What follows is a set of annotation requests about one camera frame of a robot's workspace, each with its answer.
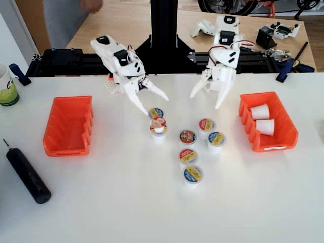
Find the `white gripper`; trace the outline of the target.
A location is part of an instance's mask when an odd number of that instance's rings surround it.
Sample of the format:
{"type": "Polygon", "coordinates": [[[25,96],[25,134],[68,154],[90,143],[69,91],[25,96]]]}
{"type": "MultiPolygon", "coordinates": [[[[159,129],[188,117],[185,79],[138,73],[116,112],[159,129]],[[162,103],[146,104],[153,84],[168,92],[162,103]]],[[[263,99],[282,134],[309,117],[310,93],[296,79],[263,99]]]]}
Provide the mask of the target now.
{"type": "Polygon", "coordinates": [[[132,62],[127,61],[127,64],[124,66],[121,66],[120,61],[116,58],[115,65],[115,83],[117,85],[122,85],[123,83],[131,79],[135,79],[138,81],[138,83],[126,83],[123,85],[123,87],[130,101],[134,105],[136,105],[137,108],[139,108],[146,116],[148,116],[148,112],[137,96],[137,93],[139,92],[139,87],[143,88],[145,86],[149,91],[169,101],[169,98],[163,90],[158,88],[149,79],[145,78],[145,68],[142,61],[139,58],[135,58],[132,62]]]}
{"type": "Polygon", "coordinates": [[[233,68],[237,68],[239,55],[240,49],[212,48],[209,51],[211,64],[220,63],[226,67],[205,69],[191,90],[190,99],[207,85],[208,79],[212,76],[212,91],[218,93],[215,109],[219,109],[233,87],[236,76],[236,70],[233,68]]]}

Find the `person hand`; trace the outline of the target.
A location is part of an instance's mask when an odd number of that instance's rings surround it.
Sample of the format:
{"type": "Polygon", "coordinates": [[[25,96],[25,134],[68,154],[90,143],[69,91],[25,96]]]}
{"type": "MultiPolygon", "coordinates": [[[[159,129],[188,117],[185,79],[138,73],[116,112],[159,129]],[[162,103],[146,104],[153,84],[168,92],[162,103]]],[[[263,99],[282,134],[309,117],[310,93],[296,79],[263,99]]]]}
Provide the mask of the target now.
{"type": "Polygon", "coordinates": [[[79,5],[84,12],[94,14],[101,10],[103,0],[80,0],[79,5]]]}

